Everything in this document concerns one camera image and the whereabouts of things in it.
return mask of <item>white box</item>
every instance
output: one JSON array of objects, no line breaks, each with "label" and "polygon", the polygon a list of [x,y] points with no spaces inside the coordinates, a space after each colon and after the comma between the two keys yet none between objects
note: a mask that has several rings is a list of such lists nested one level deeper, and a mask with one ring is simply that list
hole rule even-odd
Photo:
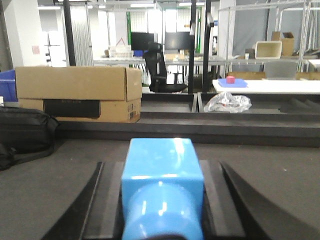
[{"label": "white box", "polygon": [[257,41],[255,45],[255,59],[280,59],[282,42]]}]

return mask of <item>gray floor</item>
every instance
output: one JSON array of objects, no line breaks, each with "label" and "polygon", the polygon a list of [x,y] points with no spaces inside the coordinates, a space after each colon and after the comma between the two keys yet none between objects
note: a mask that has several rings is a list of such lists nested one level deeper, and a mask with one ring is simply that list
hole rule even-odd
[{"label": "gray floor", "polygon": [[[0,239],[39,240],[77,197],[96,162],[124,161],[129,142],[67,140],[51,156],[0,172]],[[254,188],[320,230],[318,148],[196,144]]]}]

